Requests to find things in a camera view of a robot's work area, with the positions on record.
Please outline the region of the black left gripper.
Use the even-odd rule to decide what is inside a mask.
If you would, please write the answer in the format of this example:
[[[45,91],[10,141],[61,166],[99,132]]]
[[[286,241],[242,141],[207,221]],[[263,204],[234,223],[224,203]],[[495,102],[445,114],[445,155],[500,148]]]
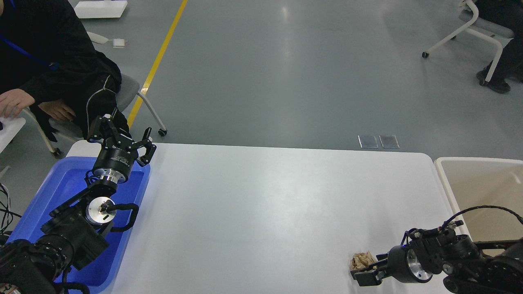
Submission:
[[[102,143],[92,169],[94,176],[120,184],[128,181],[135,160],[140,166],[150,164],[157,149],[150,138],[151,131],[152,128],[146,128],[142,140],[137,142],[130,138],[119,138],[112,117],[98,116],[90,125],[86,138],[90,143]],[[142,156],[138,156],[140,148],[145,148]]]

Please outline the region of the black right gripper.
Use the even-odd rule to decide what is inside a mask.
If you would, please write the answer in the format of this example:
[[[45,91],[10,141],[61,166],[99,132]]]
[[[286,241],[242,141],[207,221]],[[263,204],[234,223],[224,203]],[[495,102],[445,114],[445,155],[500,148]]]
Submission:
[[[361,287],[379,286],[383,278],[393,277],[402,283],[427,283],[433,274],[424,270],[412,249],[398,245],[388,253],[376,255],[378,269],[350,270],[351,277]]]

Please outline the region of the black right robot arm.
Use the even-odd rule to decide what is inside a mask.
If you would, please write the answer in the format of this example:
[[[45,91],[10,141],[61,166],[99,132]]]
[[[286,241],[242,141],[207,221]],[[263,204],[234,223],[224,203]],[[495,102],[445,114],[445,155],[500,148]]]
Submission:
[[[393,277],[402,283],[427,283],[444,272],[445,288],[454,294],[521,294],[523,292],[522,240],[473,242],[457,234],[464,222],[457,216],[435,229],[409,229],[400,245],[377,255],[363,268],[349,270],[358,285],[379,286]]]

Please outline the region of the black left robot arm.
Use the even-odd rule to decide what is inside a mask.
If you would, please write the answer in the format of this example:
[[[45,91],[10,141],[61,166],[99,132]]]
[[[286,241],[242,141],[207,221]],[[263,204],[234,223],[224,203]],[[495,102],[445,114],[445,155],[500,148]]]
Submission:
[[[81,270],[102,255],[110,244],[108,233],[123,233],[136,221],[136,203],[114,203],[118,185],[128,181],[134,163],[151,162],[156,145],[151,128],[136,142],[119,131],[110,115],[98,116],[88,132],[89,142],[101,144],[93,168],[86,172],[86,188],[50,211],[43,236],[32,243],[25,239],[1,247],[2,294],[67,294],[89,288],[68,282],[71,268]]]

